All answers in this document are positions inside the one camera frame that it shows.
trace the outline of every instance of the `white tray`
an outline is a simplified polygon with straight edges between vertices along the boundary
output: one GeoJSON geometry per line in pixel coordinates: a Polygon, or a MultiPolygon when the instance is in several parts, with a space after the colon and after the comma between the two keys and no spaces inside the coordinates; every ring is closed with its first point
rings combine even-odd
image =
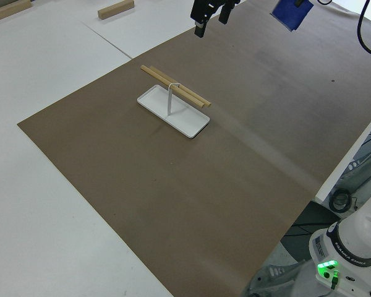
{"type": "Polygon", "coordinates": [[[168,90],[160,85],[138,97],[137,102],[189,138],[194,138],[210,120],[175,95],[172,95],[171,114],[168,116],[168,90]]]}

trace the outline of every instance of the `franka emika robot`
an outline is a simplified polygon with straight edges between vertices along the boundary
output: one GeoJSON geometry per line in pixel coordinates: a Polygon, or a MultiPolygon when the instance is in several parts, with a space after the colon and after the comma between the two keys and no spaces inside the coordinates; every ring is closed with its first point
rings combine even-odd
{"type": "Polygon", "coordinates": [[[309,251],[317,280],[344,296],[371,296],[371,198],[355,213],[316,231],[309,251]]]}

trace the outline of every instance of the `brown paper sheet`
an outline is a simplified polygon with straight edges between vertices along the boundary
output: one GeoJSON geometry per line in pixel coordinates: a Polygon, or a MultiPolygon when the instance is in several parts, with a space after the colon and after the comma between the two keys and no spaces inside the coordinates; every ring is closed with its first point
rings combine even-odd
{"type": "Polygon", "coordinates": [[[316,6],[289,33],[275,4],[246,1],[19,124],[175,297],[238,296],[371,120],[357,16],[316,6]],[[142,64],[213,102],[196,138],[137,104],[157,83],[142,64]]]}

